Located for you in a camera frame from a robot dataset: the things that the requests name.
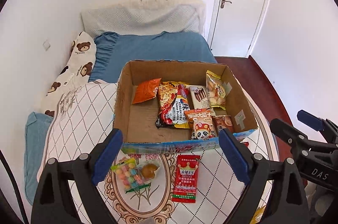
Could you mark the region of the colourful candy ball bag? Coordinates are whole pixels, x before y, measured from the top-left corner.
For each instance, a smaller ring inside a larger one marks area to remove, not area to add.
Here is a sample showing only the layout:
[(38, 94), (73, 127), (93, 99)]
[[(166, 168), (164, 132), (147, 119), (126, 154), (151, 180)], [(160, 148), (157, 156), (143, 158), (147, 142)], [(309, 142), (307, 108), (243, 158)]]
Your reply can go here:
[(126, 193), (135, 192), (149, 186), (142, 177), (135, 158), (124, 157), (110, 169), (122, 182)]

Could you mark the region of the Franzzi chocolate cookie pack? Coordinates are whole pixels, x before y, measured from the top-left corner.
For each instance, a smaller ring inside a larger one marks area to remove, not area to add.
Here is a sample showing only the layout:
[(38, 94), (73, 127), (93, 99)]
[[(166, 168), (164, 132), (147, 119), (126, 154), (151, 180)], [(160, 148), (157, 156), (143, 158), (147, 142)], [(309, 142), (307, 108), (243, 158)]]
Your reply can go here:
[(216, 116), (210, 105), (206, 88), (203, 86), (190, 86), (190, 93), (194, 109), (209, 109), (212, 116)]

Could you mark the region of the small yellow panda snack bag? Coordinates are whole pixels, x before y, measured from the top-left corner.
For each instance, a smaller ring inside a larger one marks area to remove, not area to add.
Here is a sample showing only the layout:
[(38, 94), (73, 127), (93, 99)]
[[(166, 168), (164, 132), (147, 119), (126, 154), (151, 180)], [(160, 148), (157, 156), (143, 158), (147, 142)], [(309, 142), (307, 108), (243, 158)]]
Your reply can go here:
[(256, 212), (254, 213), (251, 221), (250, 221), (250, 224), (258, 224), (260, 221), (261, 221), (261, 218), (264, 214), (264, 211), (265, 211), (265, 208), (266, 206), (262, 206), (262, 207), (259, 207)]

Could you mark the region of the brown cracker packet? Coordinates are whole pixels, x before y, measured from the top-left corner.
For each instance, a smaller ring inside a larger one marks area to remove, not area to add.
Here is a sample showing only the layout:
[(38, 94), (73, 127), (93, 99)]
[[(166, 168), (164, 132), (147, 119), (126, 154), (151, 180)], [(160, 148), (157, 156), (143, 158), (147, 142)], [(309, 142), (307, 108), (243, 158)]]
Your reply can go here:
[(219, 133), (223, 129), (228, 129), (231, 133), (234, 133), (234, 127), (230, 115), (214, 116), (213, 122), (217, 133)]

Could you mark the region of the white diamond pattern bedspread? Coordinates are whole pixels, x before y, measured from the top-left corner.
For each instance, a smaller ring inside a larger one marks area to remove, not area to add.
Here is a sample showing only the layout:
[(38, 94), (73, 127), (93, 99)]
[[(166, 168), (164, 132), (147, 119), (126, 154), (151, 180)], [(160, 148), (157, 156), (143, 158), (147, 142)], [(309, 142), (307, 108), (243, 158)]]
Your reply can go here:
[[(244, 89), (250, 108), (258, 123), (258, 129), (243, 142), (248, 142), (252, 153), (266, 159), (279, 160), (278, 146), (270, 132), (262, 111)], [(172, 201), (177, 154), (134, 155), (119, 152), (116, 160), (134, 158), (143, 163), (156, 160), (160, 168), (150, 186), (136, 192), (125, 193), (124, 185), (109, 170), (97, 185), (100, 198), (117, 223), (139, 223), (152, 218), (155, 223), (223, 223), (244, 192), (245, 185), (238, 181), (228, 160), (220, 148), (182, 154), (199, 155), (200, 170), (197, 182), (196, 203)], [(76, 182), (69, 180), (72, 203), (82, 223), (92, 223), (80, 198)]]

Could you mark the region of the yellow biscuit snack bag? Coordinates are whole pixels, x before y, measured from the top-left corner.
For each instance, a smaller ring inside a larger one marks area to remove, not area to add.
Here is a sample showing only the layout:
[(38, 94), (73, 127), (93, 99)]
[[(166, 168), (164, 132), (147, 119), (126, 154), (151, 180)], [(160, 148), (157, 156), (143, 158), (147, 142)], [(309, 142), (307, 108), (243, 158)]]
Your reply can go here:
[(211, 107), (226, 110), (226, 91), (221, 77), (214, 72), (207, 70), (206, 88)]

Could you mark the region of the panda sunflower seed bag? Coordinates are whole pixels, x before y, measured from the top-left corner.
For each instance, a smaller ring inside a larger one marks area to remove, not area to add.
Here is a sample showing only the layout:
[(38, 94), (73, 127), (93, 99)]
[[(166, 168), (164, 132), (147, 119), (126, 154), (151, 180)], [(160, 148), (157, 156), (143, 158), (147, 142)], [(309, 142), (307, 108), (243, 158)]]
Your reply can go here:
[(191, 127), (192, 140), (206, 140), (216, 137), (210, 109), (191, 109), (184, 113)]

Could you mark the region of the packaged brown braised egg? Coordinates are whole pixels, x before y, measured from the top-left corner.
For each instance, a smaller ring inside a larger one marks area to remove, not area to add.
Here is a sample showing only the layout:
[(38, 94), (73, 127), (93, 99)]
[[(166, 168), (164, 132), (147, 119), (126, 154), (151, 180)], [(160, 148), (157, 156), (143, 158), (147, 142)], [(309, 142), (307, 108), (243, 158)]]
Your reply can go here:
[(146, 161), (139, 166), (140, 173), (144, 180), (152, 180), (156, 177), (156, 173), (160, 168), (158, 161)]

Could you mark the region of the red spicy strip packet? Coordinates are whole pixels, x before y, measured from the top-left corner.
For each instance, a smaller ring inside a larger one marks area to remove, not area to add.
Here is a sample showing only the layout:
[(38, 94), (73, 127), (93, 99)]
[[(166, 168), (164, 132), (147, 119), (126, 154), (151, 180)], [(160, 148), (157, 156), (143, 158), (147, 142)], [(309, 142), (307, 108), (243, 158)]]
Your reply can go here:
[(171, 198), (173, 202), (196, 202), (199, 161), (199, 155), (177, 156), (174, 191)]

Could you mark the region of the Sedaap instant noodle pack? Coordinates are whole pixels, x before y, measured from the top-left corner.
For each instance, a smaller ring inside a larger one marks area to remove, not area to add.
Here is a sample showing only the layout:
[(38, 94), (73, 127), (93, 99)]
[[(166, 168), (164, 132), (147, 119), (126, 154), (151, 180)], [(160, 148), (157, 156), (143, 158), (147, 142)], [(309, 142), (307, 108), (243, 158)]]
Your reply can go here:
[(184, 82), (161, 82), (158, 88), (159, 113), (155, 125), (157, 128), (168, 127), (188, 129), (185, 111), (190, 110), (188, 103), (189, 89)]

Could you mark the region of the bear print pillow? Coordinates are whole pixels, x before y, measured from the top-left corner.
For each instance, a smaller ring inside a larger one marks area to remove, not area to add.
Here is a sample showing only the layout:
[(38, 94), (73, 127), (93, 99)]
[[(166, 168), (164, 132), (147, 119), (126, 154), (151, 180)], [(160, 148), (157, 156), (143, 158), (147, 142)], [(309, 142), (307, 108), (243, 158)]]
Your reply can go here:
[(96, 61), (96, 45), (86, 32), (73, 40), (70, 58), (42, 100), (40, 112), (53, 117), (63, 94), (85, 85)]

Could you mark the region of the open cardboard milk box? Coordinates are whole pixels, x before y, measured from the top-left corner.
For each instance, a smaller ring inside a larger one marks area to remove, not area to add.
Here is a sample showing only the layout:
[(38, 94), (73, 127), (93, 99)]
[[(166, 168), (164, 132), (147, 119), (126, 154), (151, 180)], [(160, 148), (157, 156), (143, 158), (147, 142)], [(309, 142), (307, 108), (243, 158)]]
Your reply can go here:
[(258, 128), (241, 85), (222, 64), (128, 62), (119, 77), (114, 128), (125, 154), (218, 148), (218, 122), (238, 139)]

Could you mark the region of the blue bed sheet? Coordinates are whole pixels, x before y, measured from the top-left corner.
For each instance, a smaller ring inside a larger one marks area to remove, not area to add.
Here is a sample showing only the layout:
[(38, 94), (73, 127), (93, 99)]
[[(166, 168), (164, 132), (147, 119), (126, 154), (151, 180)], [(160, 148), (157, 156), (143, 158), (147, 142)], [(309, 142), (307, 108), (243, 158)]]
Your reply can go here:
[[(162, 32), (157, 35), (119, 35), (105, 32), (93, 38), (96, 61), (89, 81), (116, 83), (122, 68), (132, 60), (178, 60), (215, 63), (204, 37), (195, 32)], [(25, 125), (25, 196), (32, 204), (38, 186), (37, 172), (42, 162), (45, 139), (54, 117), (32, 112)]]

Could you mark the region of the grey quilted headboard cushion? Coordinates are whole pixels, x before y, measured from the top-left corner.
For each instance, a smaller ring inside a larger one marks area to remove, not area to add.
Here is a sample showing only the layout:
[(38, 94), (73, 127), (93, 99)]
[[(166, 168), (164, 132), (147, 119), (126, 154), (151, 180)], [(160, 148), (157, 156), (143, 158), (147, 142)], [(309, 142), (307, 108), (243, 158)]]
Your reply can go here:
[(162, 32), (204, 32), (206, 5), (202, 0), (130, 0), (81, 12), (86, 33), (157, 35)]

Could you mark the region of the white wall socket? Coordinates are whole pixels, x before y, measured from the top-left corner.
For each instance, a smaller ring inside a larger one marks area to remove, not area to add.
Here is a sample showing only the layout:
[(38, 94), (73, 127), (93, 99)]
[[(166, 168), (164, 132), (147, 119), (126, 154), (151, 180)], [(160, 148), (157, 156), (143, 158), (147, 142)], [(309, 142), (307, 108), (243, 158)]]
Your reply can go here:
[(51, 47), (50, 42), (48, 40), (44, 41), (43, 47), (44, 47), (45, 51), (48, 51), (49, 48)]

